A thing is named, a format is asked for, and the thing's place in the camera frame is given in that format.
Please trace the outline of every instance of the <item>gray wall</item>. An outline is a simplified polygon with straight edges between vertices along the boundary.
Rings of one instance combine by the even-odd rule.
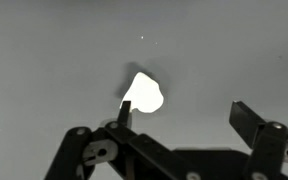
[[[66,130],[117,116],[136,68],[166,95],[136,132],[248,152],[232,100],[288,125],[288,1],[0,0],[0,180],[43,179]]]

